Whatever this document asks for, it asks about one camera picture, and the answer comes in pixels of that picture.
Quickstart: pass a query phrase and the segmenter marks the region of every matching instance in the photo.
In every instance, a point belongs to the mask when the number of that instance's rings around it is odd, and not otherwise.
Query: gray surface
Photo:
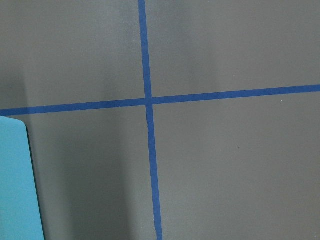
[[[146,1],[154,96],[318,84],[317,0]]]
[[[136,1],[0,1],[0,109],[144,97]]]
[[[163,239],[320,237],[318,93],[157,105]]]
[[[155,239],[144,107],[20,116],[47,240]]]

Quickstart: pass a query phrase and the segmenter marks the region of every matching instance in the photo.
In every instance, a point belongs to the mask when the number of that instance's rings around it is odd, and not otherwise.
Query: light blue panel
[[[0,116],[0,239],[43,240],[25,124]]]

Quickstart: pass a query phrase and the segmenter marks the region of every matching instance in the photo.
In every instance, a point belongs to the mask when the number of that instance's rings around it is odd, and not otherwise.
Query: blue line
[[[127,99],[127,100],[115,100],[115,101],[96,101],[85,103],[73,103],[62,105],[50,105],[50,106],[33,106],[22,108],[1,109],[0,116],[15,116],[15,115],[29,115],[29,114],[47,114],[58,112],[71,112],[81,110],[94,110],[94,109],[110,109],[110,108],[122,108],[132,106],[144,106],[146,100],[144,98]]]
[[[150,74],[147,15],[146,15],[145,0],[138,0],[138,7],[139,7],[139,24],[140,24],[140,38],[141,38],[144,95],[146,100],[145,112],[146,112],[146,122],[148,127],[148,147],[149,147],[154,228],[156,233],[156,239],[162,240],[163,235],[162,235],[161,208],[160,208],[160,196],[159,196],[154,108],[152,104],[152,86],[151,86],[151,74]]]
[[[184,102],[198,102],[218,99],[235,99],[235,98],[248,98],[258,96],[270,95],[286,95],[286,94],[299,94],[299,93],[313,93],[320,92],[320,85],[305,85],[305,86],[288,86],[276,88],[264,88],[253,90],[240,90],[240,91],[223,91],[212,93],[200,93],[190,95],[178,96],[160,96],[153,97],[152,104],[172,104]]]

